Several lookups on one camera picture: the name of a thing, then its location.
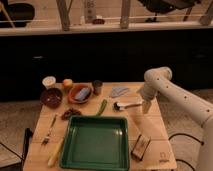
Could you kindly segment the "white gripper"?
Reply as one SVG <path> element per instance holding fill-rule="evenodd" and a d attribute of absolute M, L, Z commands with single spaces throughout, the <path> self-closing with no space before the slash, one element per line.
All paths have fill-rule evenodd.
<path fill-rule="evenodd" d="M 142 112 L 147 114 L 151 107 L 151 102 L 157 95 L 157 91 L 149 84 L 144 83 L 138 90 L 140 96 L 144 99 L 142 102 Z"/>

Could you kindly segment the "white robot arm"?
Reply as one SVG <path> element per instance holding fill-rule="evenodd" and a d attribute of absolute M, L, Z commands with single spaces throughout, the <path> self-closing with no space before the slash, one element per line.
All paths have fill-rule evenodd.
<path fill-rule="evenodd" d="M 149 69 L 144 73 L 144 84 L 138 90 L 143 99 L 142 111 L 149 111 L 158 92 L 185 110 L 203 128 L 204 144 L 199 149 L 196 171 L 213 171 L 213 104 L 175 85 L 171 79 L 169 67 Z"/>

